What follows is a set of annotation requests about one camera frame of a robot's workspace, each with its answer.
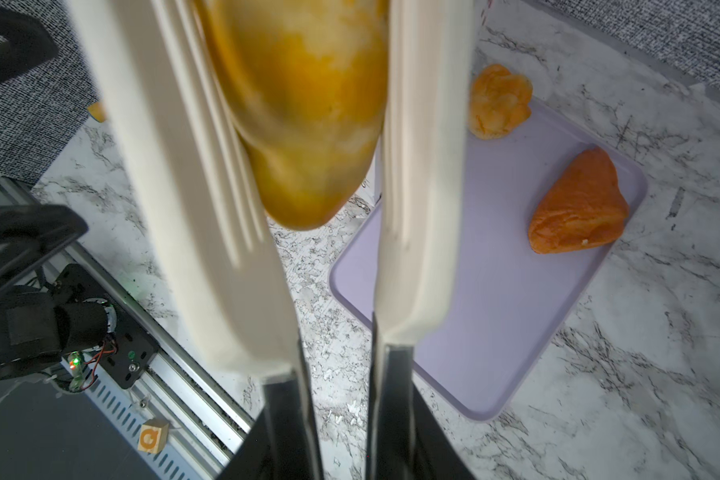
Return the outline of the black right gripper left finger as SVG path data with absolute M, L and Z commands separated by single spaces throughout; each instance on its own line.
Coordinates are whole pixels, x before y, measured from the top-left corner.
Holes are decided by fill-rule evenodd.
M 244 442 L 217 480 L 270 480 L 272 459 L 265 413 L 256 419 Z

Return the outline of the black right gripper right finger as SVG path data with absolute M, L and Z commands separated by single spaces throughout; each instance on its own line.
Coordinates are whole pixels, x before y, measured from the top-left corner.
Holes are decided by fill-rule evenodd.
M 416 387 L 413 387 L 413 419 L 415 429 L 413 474 L 415 479 L 475 479 L 458 456 Z

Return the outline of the dark orange triangular pastry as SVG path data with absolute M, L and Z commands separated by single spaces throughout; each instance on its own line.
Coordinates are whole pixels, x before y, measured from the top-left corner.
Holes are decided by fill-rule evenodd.
M 528 240 L 537 254 L 610 244 L 622 235 L 629 206 L 609 155 L 594 147 L 577 155 L 539 202 Z

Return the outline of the small striped croissant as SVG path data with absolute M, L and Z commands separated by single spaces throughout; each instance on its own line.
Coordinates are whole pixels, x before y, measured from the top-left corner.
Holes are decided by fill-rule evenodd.
M 267 213 L 327 223 L 370 168 L 387 103 L 385 1 L 198 1 Z

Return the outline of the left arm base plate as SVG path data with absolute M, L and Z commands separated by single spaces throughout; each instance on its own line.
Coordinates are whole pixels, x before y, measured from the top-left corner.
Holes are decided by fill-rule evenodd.
M 146 373 L 159 351 L 157 340 L 126 311 L 125 302 L 109 294 L 79 264 L 68 264 L 51 289 L 60 315 L 64 355 L 98 349 L 99 370 L 126 390 Z

